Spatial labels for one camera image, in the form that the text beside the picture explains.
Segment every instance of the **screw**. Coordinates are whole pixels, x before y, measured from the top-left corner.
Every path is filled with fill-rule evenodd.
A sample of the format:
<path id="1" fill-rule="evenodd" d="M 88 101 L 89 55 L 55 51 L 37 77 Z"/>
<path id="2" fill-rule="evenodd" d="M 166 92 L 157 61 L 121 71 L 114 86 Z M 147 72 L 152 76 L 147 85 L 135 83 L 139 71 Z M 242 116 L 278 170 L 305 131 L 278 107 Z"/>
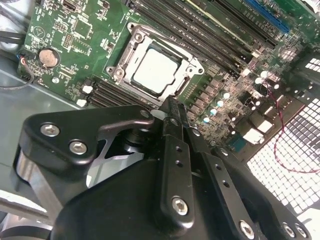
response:
<path id="1" fill-rule="evenodd" d="M 80 141 L 73 141 L 69 145 L 69 149 L 72 153 L 82 155 L 87 152 L 87 146 Z"/>
<path id="2" fill-rule="evenodd" d="M 297 229 L 297 231 L 302 235 L 302 237 L 304 237 L 305 239 L 307 238 L 307 234 L 306 232 L 302 229 L 302 227 L 300 227 L 298 224 L 294 225 L 295 228 Z"/>
<path id="3" fill-rule="evenodd" d="M 47 137 L 55 137 L 60 133 L 60 129 L 52 124 L 42 125 L 40 128 L 40 132 Z"/>
<path id="4" fill-rule="evenodd" d="M 170 121 L 175 125 L 175 126 L 179 126 L 177 120 L 175 120 L 174 118 L 171 118 Z"/>
<path id="5" fill-rule="evenodd" d="M 144 116 L 145 118 L 149 118 L 149 113 L 147 112 L 147 111 L 145 111 L 145 110 L 141 110 L 140 111 L 140 114 L 142 115 L 142 116 Z"/>
<path id="6" fill-rule="evenodd" d="M 228 156 L 228 152 L 224 148 L 221 147 L 220 151 L 221 151 L 221 153 L 223 153 L 223 155 Z"/>
<path id="7" fill-rule="evenodd" d="M 196 129 L 192 129 L 192 132 L 194 135 L 196 135 L 197 137 L 200 136 L 200 133 L 196 130 Z"/>
<path id="8" fill-rule="evenodd" d="M 53 82 L 54 84 L 58 84 L 58 83 L 60 82 L 60 80 L 59 80 L 59 78 L 57 78 L 57 77 L 53 77 L 53 78 L 52 78 L 52 82 Z"/>
<path id="9" fill-rule="evenodd" d="M 122 69 L 118 69 L 117 71 L 115 71 L 115 74 L 118 76 L 118 77 L 122 77 L 124 75 L 124 71 Z"/>
<path id="10" fill-rule="evenodd" d="M 136 35 L 134 35 L 134 39 L 137 42 L 141 42 L 144 38 L 142 37 L 142 35 L 140 33 L 137 33 Z"/>
<path id="11" fill-rule="evenodd" d="M 172 207 L 181 216 L 184 216 L 188 213 L 188 206 L 186 202 L 179 197 L 172 199 Z"/>
<path id="12" fill-rule="evenodd" d="M 291 227 L 289 227 L 288 224 L 286 224 L 285 222 L 283 223 L 283 227 L 285 232 L 292 238 L 294 238 L 296 236 L 295 232 L 292 230 Z"/>
<path id="13" fill-rule="evenodd" d="M 241 220 L 239 222 L 239 226 L 243 234 L 248 238 L 248 239 L 254 239 L 255 238 L 255 233 L 251 226 L 246 223 L 245 221 Z"/>

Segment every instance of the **metal mesh panel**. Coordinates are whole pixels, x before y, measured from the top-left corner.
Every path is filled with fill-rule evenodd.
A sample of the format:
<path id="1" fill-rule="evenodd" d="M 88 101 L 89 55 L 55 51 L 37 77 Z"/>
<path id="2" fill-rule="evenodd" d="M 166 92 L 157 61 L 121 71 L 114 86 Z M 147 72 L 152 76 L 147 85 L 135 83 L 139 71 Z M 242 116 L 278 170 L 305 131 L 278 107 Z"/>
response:
<path id="1" fill-rule="evenodd" d="M 320 199 L 320 174 L 296 173 L 275 160 L 274 145 L 280 132 L 252 159 L 248 167 L 253 175 L 296 214 Z M 288 169 L 309 172 L 320 168 L 320 101 L 315 99 L 285 128 L 277 142 L 277 156 Z"/>

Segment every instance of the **black cable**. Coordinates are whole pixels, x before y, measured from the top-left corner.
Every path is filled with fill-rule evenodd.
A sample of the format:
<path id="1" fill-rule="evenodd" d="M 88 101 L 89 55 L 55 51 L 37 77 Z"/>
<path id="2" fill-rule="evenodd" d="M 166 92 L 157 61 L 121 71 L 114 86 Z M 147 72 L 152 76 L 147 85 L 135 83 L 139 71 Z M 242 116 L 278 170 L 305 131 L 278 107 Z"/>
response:
<path id="1" fill-rule="evenodd" d="M 19 38 L 11 38 L 11 37 L 2 37 L 2 36 L 0 36 L 0 42 L 6 43 L 6 44 L 23 45 L 25 43 L 25 40 L 24 39 L 19 39 Z"/>
<path id="2" fill-rule="evenodd" d="M 26 35 L 23 33 L 17 33 L 17 32 L 11 32 L 11 31 L 0 31 L 0 37 L 24 39 L 26 37 Z"/>
<path id="3" fill-rule="evenodd" d="M 0 90 L 18 90 L 18 89 L 23 89 L 29 85 L 31 85 L 34 80 L 35 80 L 35 75 L 34 73 L 32 72 L 32 70 L 30 69 L 30 67 L 28 66 L 27 62 L 25 62 L 25 64 L 23 64 L 26 72 L 28 74 L 30 74 L 30 80 L 26 83 L 24 83 L 23 85 L 20 85 L 20 86 L 0 86 Z"/>

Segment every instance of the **blue pcie slot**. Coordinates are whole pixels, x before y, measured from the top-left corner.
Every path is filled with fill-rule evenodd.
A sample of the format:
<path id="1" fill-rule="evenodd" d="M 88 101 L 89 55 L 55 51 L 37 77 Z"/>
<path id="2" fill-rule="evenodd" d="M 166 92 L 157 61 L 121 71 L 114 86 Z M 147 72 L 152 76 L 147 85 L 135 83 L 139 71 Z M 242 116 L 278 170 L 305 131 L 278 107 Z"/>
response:
<path id="1" fill-rule="evenodd" d="M 244 0 L 247 4 L 249 4 L 254 10 L 256 10 L 259 14 L 261 14 L 266 20 L 268 20 L 272 25 L 274 25 L 281 32 L 287 34 L 290 32 L 290 28 L 284 25 L 280 20 L 275 18 L 271 13 L 269 13 L 263 6 L 261 6 L 255 0 Z"/>

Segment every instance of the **cpu socket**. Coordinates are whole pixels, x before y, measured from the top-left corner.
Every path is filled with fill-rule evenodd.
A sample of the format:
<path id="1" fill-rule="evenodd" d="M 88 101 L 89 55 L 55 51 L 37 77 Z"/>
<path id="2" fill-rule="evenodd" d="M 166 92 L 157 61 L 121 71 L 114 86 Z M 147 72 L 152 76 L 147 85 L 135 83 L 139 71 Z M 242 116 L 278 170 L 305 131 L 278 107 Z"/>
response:
<path id="1" fill-rule="evenodd" d="M 106 72 L 122 87 L 160 106 L 177 97 L 194 75 L 204 74 L 198 59 L 183 47 L 145 25 L 127 25 L 131 39 L 116 66 Z"/>

